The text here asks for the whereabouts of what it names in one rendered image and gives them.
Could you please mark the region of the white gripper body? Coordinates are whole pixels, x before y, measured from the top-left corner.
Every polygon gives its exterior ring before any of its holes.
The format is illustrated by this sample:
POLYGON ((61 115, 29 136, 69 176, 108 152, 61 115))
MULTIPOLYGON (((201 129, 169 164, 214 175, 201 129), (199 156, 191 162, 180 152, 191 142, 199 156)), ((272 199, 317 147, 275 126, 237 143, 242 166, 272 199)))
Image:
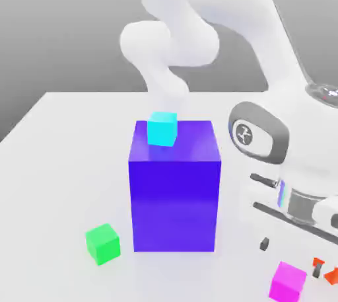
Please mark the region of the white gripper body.
POLYGON ((269 206, 253 201, 249 208, 252 240, 281 256, 338 256, 338 237, 299 225, 269 206))

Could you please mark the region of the small orange cube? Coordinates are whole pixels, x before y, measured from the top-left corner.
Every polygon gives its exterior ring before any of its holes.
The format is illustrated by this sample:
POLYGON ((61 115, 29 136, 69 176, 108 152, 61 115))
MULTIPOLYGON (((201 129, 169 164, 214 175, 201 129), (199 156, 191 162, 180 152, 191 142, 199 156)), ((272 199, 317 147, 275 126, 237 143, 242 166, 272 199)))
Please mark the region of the small orange cube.
POLYGON ((330 283, 331 285, 335 285, 338 284, 338 267, 334 267, 334 269, 324 273, 324 265, 325 262, 319 258, 314 258, 313 262, 312 262, 312 266, 314 267, 314 265, 318 262, 323 263, 322 269, 321 269, 321 274, 320 277, 323 276, 323 278, 330 283))

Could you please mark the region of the small magenta cube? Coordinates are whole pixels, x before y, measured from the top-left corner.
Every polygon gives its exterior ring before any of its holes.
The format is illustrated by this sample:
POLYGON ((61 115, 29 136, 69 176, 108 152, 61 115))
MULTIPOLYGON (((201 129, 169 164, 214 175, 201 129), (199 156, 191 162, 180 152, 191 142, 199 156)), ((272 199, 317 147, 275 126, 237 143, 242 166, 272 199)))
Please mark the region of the small magenta cube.
POLYGON ((280 262, 271 281, 269 297, 276 302, 299 302, 307 273, 280 262))

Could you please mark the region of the small cyan cube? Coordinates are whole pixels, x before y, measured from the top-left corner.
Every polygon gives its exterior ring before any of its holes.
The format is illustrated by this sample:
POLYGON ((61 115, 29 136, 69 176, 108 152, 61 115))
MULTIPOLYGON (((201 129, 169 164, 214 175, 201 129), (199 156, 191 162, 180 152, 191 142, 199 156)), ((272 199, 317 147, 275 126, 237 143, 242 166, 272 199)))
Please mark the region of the small cyan cube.
POLYGON ((153 112, 147 120, 147 142, 149 145, 172 147, 178 134, 175 112, 153 112))

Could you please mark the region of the small green cube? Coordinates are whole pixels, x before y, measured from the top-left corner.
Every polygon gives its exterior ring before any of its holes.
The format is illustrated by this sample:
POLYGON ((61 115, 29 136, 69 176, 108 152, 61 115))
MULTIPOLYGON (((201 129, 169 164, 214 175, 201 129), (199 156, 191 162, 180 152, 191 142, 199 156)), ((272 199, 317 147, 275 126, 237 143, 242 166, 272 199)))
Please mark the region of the small green cube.
POLYGON ((87 231, 85 241, 89 254, 98 266, 121 255, 119 236, 109 223, 87 231))

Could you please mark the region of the large purple box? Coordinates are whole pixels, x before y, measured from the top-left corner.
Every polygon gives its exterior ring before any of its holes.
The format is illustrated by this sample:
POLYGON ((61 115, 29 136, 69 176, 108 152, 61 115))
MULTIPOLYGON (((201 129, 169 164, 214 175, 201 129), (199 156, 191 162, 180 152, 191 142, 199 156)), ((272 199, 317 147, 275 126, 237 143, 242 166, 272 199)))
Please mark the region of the large purple box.
POLYGON ((221 157, 210 121, 180 121, 172 147, 147 143, 135 124, 129 187, 136 252, 215 249, 221 157))

